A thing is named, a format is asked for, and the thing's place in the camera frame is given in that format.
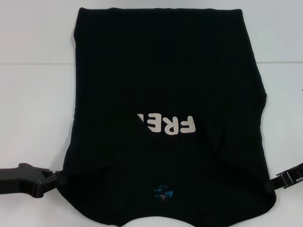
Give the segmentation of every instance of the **fabric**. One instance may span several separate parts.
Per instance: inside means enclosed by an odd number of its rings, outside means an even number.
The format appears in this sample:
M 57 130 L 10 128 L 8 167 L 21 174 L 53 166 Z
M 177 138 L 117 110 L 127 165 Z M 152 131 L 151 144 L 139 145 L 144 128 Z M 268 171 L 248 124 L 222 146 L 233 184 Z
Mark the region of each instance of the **fabric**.
M 227 227 L 270 210 L 266 102 L 242 11 L 79 11 L 76 109 L 60 193 L 122 226 Z

